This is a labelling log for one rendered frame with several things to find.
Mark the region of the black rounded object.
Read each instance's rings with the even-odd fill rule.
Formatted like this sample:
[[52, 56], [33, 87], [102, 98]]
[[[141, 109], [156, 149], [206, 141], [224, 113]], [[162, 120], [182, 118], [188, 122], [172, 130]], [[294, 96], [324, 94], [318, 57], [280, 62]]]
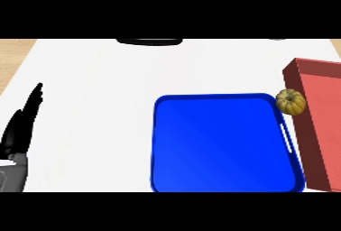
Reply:
[[142, 46], [172, 46], [179, 45], [184, 39], [117, 39], [120, 43]]

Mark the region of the blue plastic tray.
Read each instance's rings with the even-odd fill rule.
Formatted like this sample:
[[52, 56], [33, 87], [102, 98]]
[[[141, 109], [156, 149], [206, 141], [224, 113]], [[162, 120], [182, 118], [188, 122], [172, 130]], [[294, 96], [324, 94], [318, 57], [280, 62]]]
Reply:
[[275, 98], [173, 95], [156, 102], [156, 192], [300, 192], [306, 178]]

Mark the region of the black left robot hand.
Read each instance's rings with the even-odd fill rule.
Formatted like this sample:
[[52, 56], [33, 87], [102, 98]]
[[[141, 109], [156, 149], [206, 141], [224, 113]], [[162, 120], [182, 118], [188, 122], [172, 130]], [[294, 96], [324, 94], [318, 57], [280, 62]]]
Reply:
[[20, 109], [9, 122], [0, 141], [0, 160], [12, 160], [17, 153], [27, 153], [32, 145], [35, 120], [43, 102], [43, 84], [35, 87], [23, 109]]

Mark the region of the red cardboard box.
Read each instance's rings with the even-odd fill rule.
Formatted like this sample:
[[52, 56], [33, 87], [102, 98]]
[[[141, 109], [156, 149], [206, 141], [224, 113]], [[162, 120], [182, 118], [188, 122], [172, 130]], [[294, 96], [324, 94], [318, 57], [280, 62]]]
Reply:
[[294, 58], [283, 74], [308, 101], [294, 116], [308, 188], [341, 192], [341, 62]]

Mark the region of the yellow ribbed squash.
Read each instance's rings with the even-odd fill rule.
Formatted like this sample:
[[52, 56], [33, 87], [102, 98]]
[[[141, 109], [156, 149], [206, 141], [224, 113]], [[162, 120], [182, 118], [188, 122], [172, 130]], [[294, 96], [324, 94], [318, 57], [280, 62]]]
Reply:
[[284, 114], [299, 116], [308, 108], [308, 101], [303, 94], [297, 90], [288, 88], [277, 95], [277, 105]]

